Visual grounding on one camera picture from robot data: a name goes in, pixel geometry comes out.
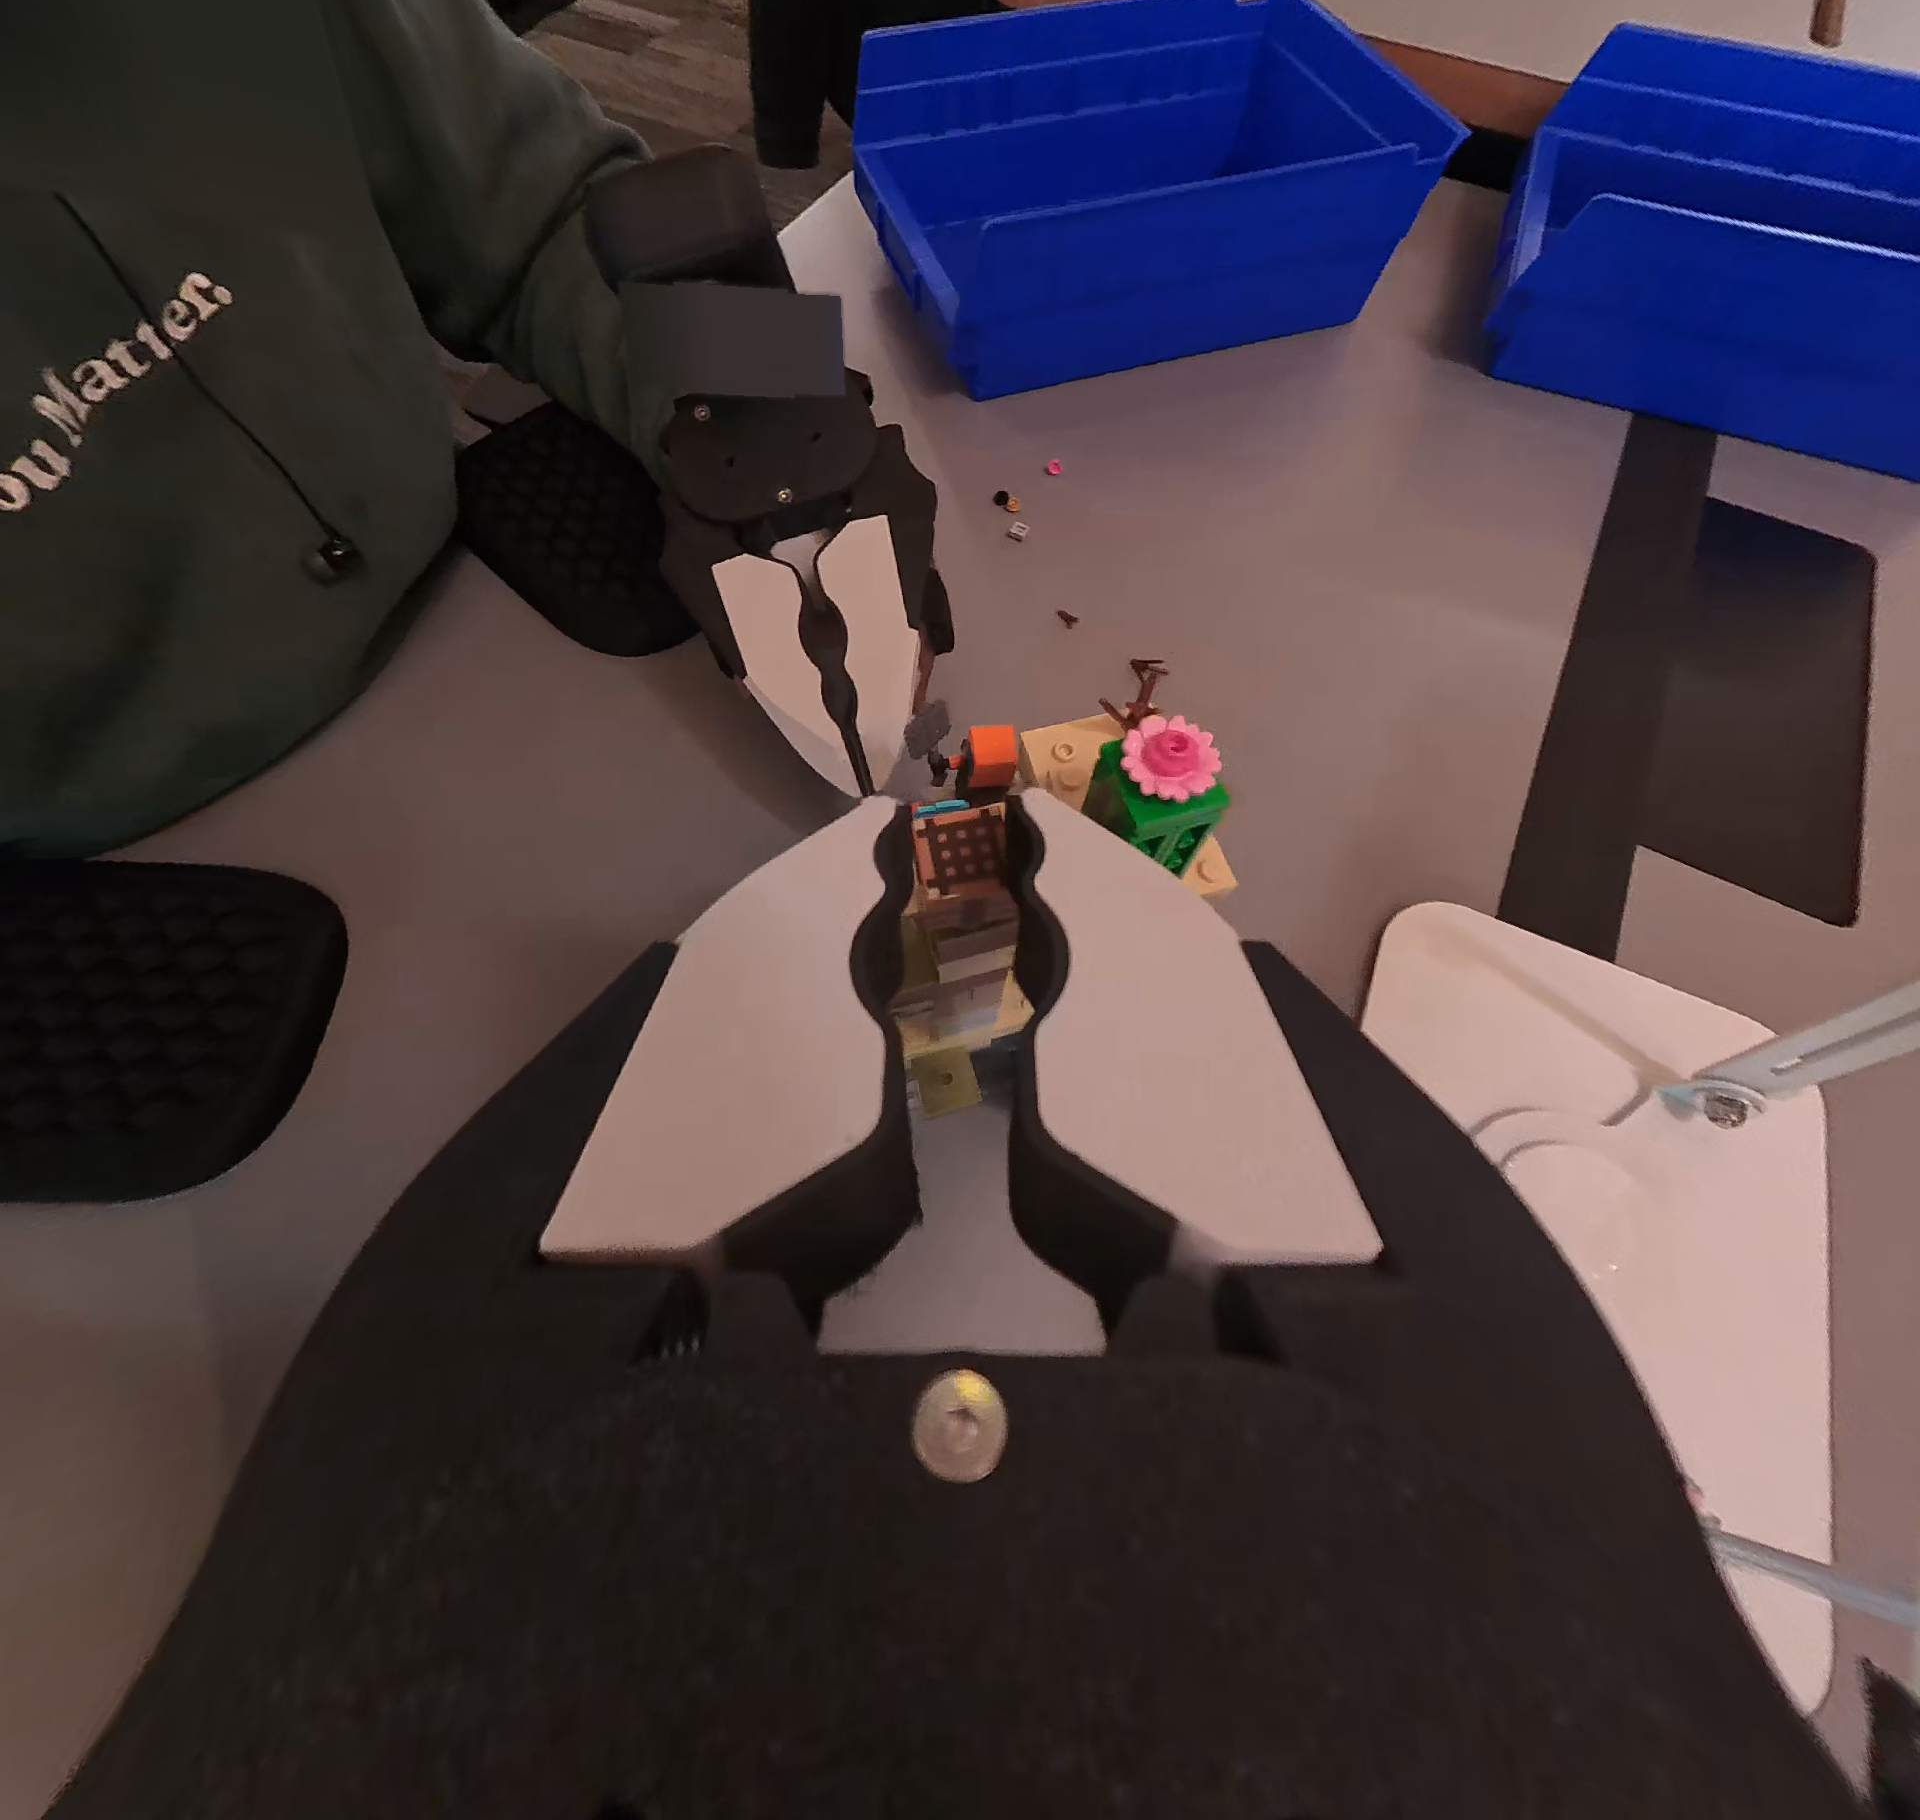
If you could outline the brown toy lattice tile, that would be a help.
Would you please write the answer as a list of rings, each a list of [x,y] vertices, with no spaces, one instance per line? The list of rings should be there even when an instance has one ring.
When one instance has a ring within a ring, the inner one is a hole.
[[[923,905],[959,905],[1005,890],[1005,811],[945,802],[911,818],[914,873]]]

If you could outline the toy brick building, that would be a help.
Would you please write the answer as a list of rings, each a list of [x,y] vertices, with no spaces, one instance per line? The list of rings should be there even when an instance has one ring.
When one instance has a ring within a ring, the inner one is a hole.
[[[1081,808],[1099,751],[1121,738],[1109,717],[1020,735],[1020,784],[1041,784]],[[914,1117],[947,1117],[981,1102],[976,1060],[1030,1023],[1015,985],[1015,912],[1011,897],[935,902],[918,879],[899,920],[902,981],[893,1023],[902,1043],[905,1099]]]

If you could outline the white book stand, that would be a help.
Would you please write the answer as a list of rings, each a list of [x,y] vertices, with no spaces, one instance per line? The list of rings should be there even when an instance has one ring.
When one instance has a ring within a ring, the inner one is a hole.
[[[1363,1033],[1547,1228],[1632,1370],[1714,1560],[1798,1710],[1834,1610],[1916,1625],[1834,1566],[1820,1084],[1916,1051],[1916,985],[1755,1021],[1427,902],[1389,923]]]

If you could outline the black mesh chair seat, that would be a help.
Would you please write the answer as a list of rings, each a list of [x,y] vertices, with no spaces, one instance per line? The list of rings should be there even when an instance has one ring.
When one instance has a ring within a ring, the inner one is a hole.
[[[2,864],[2,1202],[121,1205],[207,1185],[292,1111],[349,926],[267,872]]]
[[[657,571],[657,490],[640,462],[559,402],[455,456],[461,542],[570,642],[616,659],[698,636]]]

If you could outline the blue plastic bin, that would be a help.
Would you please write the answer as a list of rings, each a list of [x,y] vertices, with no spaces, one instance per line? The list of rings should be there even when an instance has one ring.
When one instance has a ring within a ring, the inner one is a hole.
[[[851,187],[974,399],[1352,323],[1467,126],[1313,0],[872,31]]]
[[[1916,480],[1916,75],[1619,25],[1500,223],[1491,375]]]

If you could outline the orange toy minifigure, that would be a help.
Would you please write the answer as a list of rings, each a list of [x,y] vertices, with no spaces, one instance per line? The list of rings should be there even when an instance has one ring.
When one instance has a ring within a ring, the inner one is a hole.
[[[953,759],[926,751],[929,782],[950,800],[976,805],[1005,802],[1020,779],[1020,730],[1012,726],[974,726]]]

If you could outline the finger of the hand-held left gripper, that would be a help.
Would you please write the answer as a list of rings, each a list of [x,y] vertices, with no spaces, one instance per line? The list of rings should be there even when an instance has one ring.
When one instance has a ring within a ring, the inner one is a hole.
[[[744,688],[821,779],[857,800],[877,794],[877,782],[857,738],[850,630],[821,588],[817,556],[738,553],[716,560],[713,585]]]
[[[902,759],[921,675],[921,636],[905,615],[887,518],[877,514],[847,523],[817,553],[813,572],[844,620],[856,730],[866,772],[886,791]]]

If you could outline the green toy cactus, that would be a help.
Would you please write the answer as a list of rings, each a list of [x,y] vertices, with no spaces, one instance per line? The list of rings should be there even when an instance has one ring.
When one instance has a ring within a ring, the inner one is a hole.
[[[1231,802],[1234,796],[1215,775],[1206,791],[1185,800],[1148,794],[1127,772],[1123,739],[1114,738],[1094,759],[1081,815],[1167,873],[1185,878]]]

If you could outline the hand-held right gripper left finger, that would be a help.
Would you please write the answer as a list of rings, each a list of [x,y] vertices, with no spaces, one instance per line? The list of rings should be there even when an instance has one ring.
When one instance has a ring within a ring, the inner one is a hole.
[[[883,1120],[883,1023],[851,985],[883,909],[862,800],[738,879],[675,939],[656,1003],[540,1231],[549,1261],[719,1261],[720,1239]]]

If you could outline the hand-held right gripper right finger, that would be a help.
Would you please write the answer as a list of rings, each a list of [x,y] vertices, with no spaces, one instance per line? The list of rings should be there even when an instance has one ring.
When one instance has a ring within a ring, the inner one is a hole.
[[[1379,1231],[1234,932],[1041,788],[1005,818],[1030,1006],[1020,1239],[1064,1278],[1373,1261]]]

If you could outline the pink toy flower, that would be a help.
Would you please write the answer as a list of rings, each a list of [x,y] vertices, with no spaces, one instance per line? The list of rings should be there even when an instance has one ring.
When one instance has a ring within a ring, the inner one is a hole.
[[[1179,712],[1145,717],[1118,745],[1118,770],[1145,800],[1190,802],[1209,794],[1221,775],[1212,730]]]

